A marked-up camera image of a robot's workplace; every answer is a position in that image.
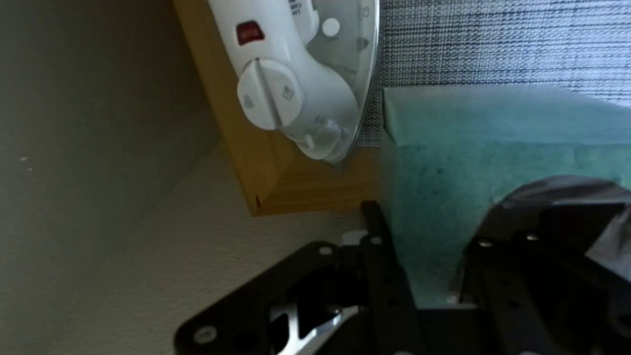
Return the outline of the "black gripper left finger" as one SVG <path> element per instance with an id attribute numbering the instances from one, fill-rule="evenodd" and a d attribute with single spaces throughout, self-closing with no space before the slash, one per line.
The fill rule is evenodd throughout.
<path id="1" fill-rule="evenodd" d="M 176 355 L 422 355 L 383 208 L 361 214 L 355 240 L 308 242 L 184 321 Z"/>

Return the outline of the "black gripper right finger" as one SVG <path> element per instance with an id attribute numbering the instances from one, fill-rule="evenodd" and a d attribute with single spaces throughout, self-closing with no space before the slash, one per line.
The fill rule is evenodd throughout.
<path id="1" fill-rule="evenodd" d="M 454 355 L 631 355 L 631 281 L 614 267 L 631 190 L 596 177 L 527 183 L 464 248 Z"/>

